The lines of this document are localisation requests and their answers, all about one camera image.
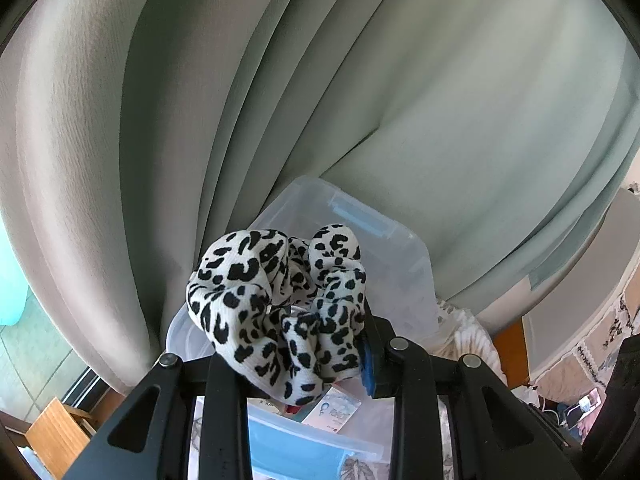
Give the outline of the small white blue box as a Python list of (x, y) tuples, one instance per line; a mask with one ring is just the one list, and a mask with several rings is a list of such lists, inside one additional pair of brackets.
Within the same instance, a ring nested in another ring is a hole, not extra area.
[(302, 424), (338, 434), (360, 408), (361, 401), (346, 390), (332, 386), (314, 404)]

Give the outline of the wooden chair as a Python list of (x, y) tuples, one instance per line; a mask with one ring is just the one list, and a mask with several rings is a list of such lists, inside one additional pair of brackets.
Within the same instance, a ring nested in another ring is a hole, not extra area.
[(25, 437), (55, 479), (62, 479), (96, 434), (100, 423), (88, 412), (53, 398)]

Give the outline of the pale green curtain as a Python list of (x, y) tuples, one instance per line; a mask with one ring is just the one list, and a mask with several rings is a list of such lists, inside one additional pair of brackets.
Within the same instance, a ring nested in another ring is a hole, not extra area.
[(119, 392), (205, 248), (300, 176), (482, 312), (585, 246), (639, 149), (639, 0), (1, 0), (1, 218)]

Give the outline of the leopard print scrunchie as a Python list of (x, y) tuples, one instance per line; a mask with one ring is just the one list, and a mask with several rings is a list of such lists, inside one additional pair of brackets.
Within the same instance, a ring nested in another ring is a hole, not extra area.
[(243, 230), (209, 246), (186, 284), (186, 305), (232, 370), (271, 399), (304, 406), (358, 374), (366, 291), (347, 226), (322, 226), (309, 240)]

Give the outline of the clear plastic storage bin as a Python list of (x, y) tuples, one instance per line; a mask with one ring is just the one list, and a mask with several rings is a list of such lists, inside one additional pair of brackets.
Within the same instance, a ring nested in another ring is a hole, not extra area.
[(209, 245), (166, 348), (186, 361), (220, 353), (268, 394), (250, 409), (257, 471), (334, 479), (352, 460), (390, 461), (394, 404), (368, 395), (356, 345), (371, 314), (413, 341), (436, 332), (424, 243), (331, 183), (299, 178)]

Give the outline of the floral grey table cloth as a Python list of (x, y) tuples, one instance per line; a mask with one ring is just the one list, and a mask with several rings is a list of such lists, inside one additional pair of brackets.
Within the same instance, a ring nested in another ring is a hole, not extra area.
[[(444, 479), (454, 479), (452, 448), (444, 404), (438, 401), (440, 429), (444, 432), (442, 441), (442, 466)], [(198, 460), (204, 396), (196, 398), (194, 419), (191, 429), (191, 443), (188, 459), (187, 479), (198, 479)], [(250, 460), (253, 479), (389, 479), (390, 464), (365, 460), (367, 453), (356, 453), (348, 448), (329, 445), (320, 440), (308, 439), (261, 422), (252, 413), (273, 415), (253, 405), (250, 410)]]

